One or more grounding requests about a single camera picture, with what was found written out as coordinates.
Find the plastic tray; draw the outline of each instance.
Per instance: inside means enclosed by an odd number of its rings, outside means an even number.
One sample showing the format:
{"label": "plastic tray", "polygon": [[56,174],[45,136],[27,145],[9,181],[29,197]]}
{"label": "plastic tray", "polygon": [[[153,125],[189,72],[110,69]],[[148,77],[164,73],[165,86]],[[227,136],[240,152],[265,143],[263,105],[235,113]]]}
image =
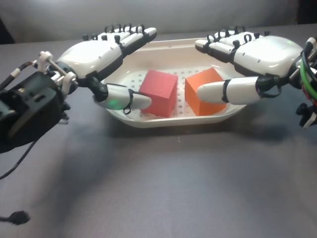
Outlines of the plastic tray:
{"label": "plastic tray", "polygon": [[227,107],[217,114],[198,117],[185,102],[185,78],[190,75],[214,67],[224,80],[241,76],[233,65],[198,52],[194,46],[196,40],[198,39],[150,42],[127,56],[123,65],[104,80],[104,83],[122,84],[138,91],[149,69],[177,75],[177,100],[170,118],[157,117],[140,110],[132,110],[128,115],[123,111],[108,111],[128,125],[145,128],[217,123],[242,110],[245,105],[227,104]]}

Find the white robotic hand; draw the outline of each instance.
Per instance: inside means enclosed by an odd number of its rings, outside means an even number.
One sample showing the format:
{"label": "white robotic hand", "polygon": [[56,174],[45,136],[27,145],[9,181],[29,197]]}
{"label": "white robotic hand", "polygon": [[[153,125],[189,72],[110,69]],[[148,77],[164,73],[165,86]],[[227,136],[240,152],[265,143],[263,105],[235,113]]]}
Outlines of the white robotic hand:
{"label": "white robotic hand", "polygon": [[[215,36],[197,40],[196,49],[222,62],[231,63],[235,70],[247,77],[204,84],[197,90],[201,100],[214,103],[251,104],[261,98],[273,98],[280,94],[281,86],[291,83],[300,63],[302,48],[296,43],[265,32],[246,32],[244,27],[220,30]],[[296,88],[298,80],[293,80]],[[266,93],[278,87],[278,94]]]}
{"label": "white robotic hand", "polygon": [[88,87],[94,93],[95,102],[103,108],[122,110],[129,113],[130,109],[143,109],[151,104],[148,96],[135,92],[123,85],[102,84],[102,80],[116,71],[123,59],[152,41],[156,28],[145,29],[140,24],[132,28],[131,24],[111,26],[105,32],[92,35],[92,40],[85,35],[84,41],[64,52],[54,63],[49,52],[42,52],[37,61],[38,71],[53,73],[52,79],[64,88],[63,93],[71,93],[77,84]]}

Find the green cable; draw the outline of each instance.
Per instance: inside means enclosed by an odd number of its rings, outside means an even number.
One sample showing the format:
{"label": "green cable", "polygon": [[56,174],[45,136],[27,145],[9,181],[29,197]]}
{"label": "green cable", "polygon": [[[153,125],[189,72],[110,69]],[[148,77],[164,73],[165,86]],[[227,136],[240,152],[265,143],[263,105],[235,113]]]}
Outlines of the green cable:
{"label": "green cable", "polygon": [[301,62],[301,78],[304,84],[305,89],[309,92],[309,94],[314,98],[314,100],[317,101],[317,92],[314,90],[314,88],[311,86],[311,84],[309,83],[308,79],[307,79],[307,73],[306,73],[306,69],[303,63],[303,59]]}

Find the gray wall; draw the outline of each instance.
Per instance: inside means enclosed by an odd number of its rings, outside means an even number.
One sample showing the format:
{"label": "gray wall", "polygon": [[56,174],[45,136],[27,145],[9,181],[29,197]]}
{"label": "gray wall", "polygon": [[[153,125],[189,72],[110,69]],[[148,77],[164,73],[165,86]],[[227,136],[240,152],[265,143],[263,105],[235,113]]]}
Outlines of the gray wall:
{"label": "gray wall", "polygon": [[1,0],[0,17],[17,42],[78,39],[113,23],[144,23],[159,33],[235,24],[293,24],[298,0]]}

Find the robotic hand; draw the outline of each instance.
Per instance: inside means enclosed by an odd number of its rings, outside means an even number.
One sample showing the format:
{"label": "robotic hand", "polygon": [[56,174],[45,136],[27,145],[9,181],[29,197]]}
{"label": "robotic hand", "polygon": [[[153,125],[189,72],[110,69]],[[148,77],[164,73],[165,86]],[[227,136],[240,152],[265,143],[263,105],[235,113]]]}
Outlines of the robotic hand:
{"label": "robotic hand", "polygon": [[[246,76],[223,82],[208,83],[197,90],[199,98],[206,102],[252,104],[263,98],[275,98],[281,87],[290,84],[303,89],[313,102],[311,107],[301,104],[296,113],[302,115],[300,126],[307,128],[317,123],[317,80],[315,77],[317,43],[309,38],[304,49],[296,43],[277,36],[264,36],[246,32],[244,27],[222,29],[195,42],[196,49],[231,63],[235,70]],[[278,93],[268,91],[277,86]]]}
{"label": "robotic hand", "polygon": [[[77,87],[87,87],[94,101],[112,110],[143,109],[151,99],[123,85],[102,84],[101,81],[116,71],[123,59],[152,41],[157,31],[144,25],[132,28],[131,24],[107,30],[92,40],[69,48],[56,62],[50,52],[41,52],[38,60],[17,68],[0,84],[0,153],[37,141],[61,119],[70,106],[64,101]],[[37,72],[9,90],[5,88],[27,66]]]}

